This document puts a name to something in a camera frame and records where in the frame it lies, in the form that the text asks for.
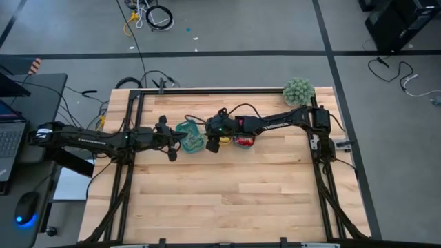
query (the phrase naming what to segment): computer mouse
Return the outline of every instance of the computer mouse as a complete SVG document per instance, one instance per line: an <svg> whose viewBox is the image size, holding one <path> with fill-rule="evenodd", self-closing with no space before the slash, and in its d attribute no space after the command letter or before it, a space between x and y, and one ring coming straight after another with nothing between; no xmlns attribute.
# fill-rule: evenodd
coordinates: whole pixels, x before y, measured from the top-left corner
<svg viewBox="0 0 441 248"><path fill-rule="evenodd" d="M15 221L17 224L26 224L31 219L37 208L37 201L39 194L37 192L26 192L20 197L17 206L15 207Z"/></svg>

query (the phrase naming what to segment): black desk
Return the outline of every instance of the black desk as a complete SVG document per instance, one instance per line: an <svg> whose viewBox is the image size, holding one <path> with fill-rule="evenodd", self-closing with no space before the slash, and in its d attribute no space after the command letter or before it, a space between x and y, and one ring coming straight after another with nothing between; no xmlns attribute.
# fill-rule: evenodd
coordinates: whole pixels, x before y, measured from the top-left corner
<svg viewBox="0 0 441 248"><path fill-rule="evenodd" d="M26 75L11 76L12 79L22 81ZM29 76L27 83L33 83L50 87L57 92L63 93L68 76L66 74L42 74ZM24 85L32 94L31 97L17 98L12 106L14 109L23 113L23 116L30 121L30 128L37 125L53 121L57 115L60 103L60 96L55 92L42 87ZM10 103L12 99L3 99ZM43 157L44 150L38 147L22 147L20 151L20 161L31 162L32 157ZM48 197L53 187L53 180L47 179L37 189L39 201L37 205L37 220L33 226L19 228L14 219L15 206L20 197L28 192L51 174L56 168L52 161L41 163L18 163L14 167L11 178L10 190L8 195L0 196L0 243L2 247L31 247L35 243L41 227L45 228L42 220L47 214Z"/></svg>

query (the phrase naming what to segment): white cable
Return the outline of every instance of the white cable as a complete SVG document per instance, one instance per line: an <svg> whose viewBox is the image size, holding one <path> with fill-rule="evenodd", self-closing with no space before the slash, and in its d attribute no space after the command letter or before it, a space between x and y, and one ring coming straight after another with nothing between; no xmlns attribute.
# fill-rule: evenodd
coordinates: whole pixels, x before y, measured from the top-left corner
<svg viewBox="0 0 441 248"><path fill-rule="evenodd" d="M147 2L147 0L144 0L144 3L145 3L145 6L147 7L147 9L149 9L150 6L149 6L149 3ZM136 0L136 10L138 11L138 15L139 15L139 20L135 24L135 26L137 28L142 28L143 27L143 11L144 11L144 13L147 13L147 10L144 8L145 6L140 7L139 6L139 0ZM164 22L170 20L170 18L167 18L167 19L164 19L164 20L162 20L162 21L157 23L157 22L154 21L153 14L151 12L149 13L149 17L152 20L152 23L154 25L158 25L158 24L161 24L161 23L164 23ZM157 28L153 28L153 29L154 30L158 30L158 31L166 31L166 30L169 30L170 28L172 28L173 25L174 25L174 20L172 20L172 24L168 28L165 28L165 29L162 29L162 30L161 29L157 29Z"/></svg>
<svg viewBox="0 0 441 248"><path fill-rule="evenodd" d="M410 82L412 79L415 79L415 78L417 78L417 77L418 77L418 74L415 74L415 75L413 75L413 76L411 76L411 77L408 77L408 78L406 78L406 81L405 81L404 84L403 84L404 91L405 91L406 94L408 94L409 96L412 96L412 97L421 97L421 96L427 96L427 95L430 95L430 94L433 94L433 93L436 93L436 92L441 92L441 90L432 90L432 91L430 91L430 92L426 92L426 93L419 94L419 95L414 95L414 94L410 94L410 93L408 93L408 92L407 92L407 88L406 88L406 84L407 84L408 82Z"/></svg>

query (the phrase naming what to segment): laptop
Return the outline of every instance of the laptop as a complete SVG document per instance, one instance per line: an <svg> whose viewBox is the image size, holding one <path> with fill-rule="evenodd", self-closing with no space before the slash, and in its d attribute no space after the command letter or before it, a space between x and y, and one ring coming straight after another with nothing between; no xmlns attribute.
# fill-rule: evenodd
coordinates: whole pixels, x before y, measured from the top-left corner
<svg viewBox="0 0 441 248"><path fill-rule="evenodd" d="M9 180L27 121L0 100L0 182Z"/></svg>

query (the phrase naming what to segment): blue light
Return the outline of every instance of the blue light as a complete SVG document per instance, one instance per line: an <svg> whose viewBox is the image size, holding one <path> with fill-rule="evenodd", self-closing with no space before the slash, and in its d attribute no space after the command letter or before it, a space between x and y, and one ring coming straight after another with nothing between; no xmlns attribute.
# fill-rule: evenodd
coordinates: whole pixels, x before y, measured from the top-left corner
<svg viewBox="0 0 441 248"><path fill-rule="evenodd" d="M34 214L32 216L32 218L27 223L24 223L24 224L17 223L17 226L20 229L29 229L29 228L32 228L35 225L35 223L37 223L37 214Z"/></svg>

